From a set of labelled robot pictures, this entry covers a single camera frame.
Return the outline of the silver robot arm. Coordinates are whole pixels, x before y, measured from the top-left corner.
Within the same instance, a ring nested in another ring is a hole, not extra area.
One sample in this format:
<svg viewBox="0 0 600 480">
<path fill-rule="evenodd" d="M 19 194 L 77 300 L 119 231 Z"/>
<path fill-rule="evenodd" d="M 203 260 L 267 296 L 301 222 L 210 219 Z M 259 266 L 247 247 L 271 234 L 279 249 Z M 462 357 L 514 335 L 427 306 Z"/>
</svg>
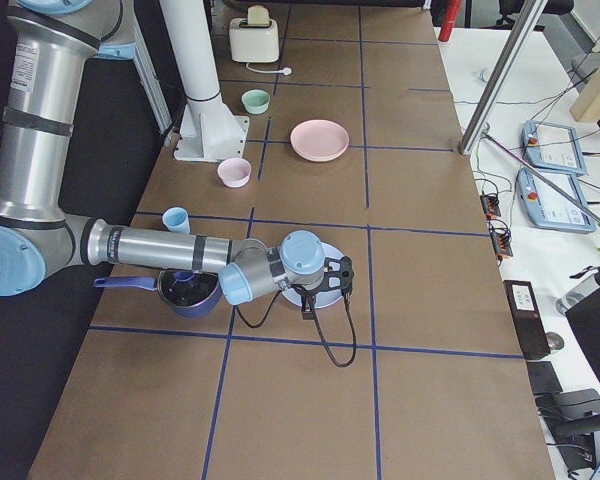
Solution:
<svg viewBox="0 0 600 480">
<path fill-rule="evenodd" d="M 307 231 L 278 247 L 110 225 L 58 205 L 85 62 L 131 57 L 129 1 L 12 1 L 17 34 L 0 144 L 0 296 L 36 288 L 74 265 L 102 262 L 215 273 L 233 305 L 292 289 L 303 296 L 335 284 L 319 238 Z"/>
</svg>

